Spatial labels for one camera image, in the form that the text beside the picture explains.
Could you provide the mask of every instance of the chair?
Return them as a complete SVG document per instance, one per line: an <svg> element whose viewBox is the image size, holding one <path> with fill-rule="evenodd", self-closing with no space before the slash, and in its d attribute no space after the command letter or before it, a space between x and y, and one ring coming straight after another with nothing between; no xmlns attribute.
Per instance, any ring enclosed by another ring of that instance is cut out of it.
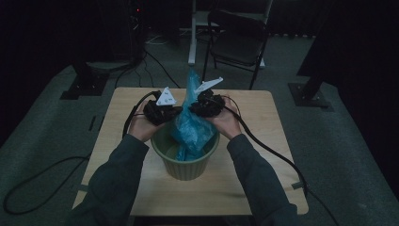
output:
<svg viewBox="0 0 399 226"><path fill-rule="evenodd" d="M269 35L264 22L240 16L223 9L208 14L208 41L202 81L205 80L208 56L216 63L230 65L253 72L249 89L252 89L262 61Z"/></svg>

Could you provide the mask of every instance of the plastic bag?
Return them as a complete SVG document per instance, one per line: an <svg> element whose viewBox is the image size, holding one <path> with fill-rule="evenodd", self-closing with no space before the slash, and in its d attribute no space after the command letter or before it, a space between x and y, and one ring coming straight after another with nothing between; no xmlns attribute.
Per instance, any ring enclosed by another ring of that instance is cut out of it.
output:
<svg viewBox="0 0 399 226"><path fill-rule="evenodd" d="M187 77L187 89L183 102L183 111L175 118L171 135L180 143L176 155L178 161L192 161L201 158L202 148L215 134L215 127L207 120L192 113L188 107L197 101L198 94L194 92L200 86L199 77L193 69Z"/></svg>

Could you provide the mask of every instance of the wooden table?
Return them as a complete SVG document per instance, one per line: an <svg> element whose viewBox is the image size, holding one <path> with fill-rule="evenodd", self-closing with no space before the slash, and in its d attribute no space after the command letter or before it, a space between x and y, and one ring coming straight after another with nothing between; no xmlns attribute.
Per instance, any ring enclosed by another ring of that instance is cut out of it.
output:
<svg viewBox="0 0 399 226"><path fill-rule="evenodd" d="M133 106L145 94L154 90L157 89L118 88L115 90L88 162L82 185L88 184L94 171L107 161L108 156L120 143L123 124ZM178 101L177 105L181 105L184 101L185 89L170 89L170 91ZM270 92L214 89L214 93L230 95L238 104L242 118L253 135L292 160ZM264 150L255 142L252 143L261 156L275 169L290 203L297 206L298 214L306 214L309 207L303 190L292 188L292 184L299 182L296 172L283 160ZM140 186L131 215L145 217L251 215L244 190L237 179L226 149L227 144L228 140L220 136L218 147L211 156L205 172L195 180L179 181L167 173L161 157L152 149L148 141L150 150L144 161ZM85 194L84 191L78 191L74 206L83 200Z"/></svg>

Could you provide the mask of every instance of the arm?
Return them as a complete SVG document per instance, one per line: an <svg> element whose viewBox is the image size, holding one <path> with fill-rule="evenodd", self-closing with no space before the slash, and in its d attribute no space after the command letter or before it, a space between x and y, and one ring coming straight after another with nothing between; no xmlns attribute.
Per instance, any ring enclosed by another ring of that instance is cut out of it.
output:
<svg viewBox="0 0 399 226"><path fill-rule="evenodd" d="M234 137L228 150L257 224L299 225L296 206L288 202L275 171L247 137Z"/></svg>
<svg viewBox="0 0 399 226"><path fill-rule="evenodd" d="M144 144L164 124L154 126L143 113L144 102L133 117L128 135L88 182L82 203L68 215L65 225L125 225L136 198L143 161L149 147Z"/></svg>

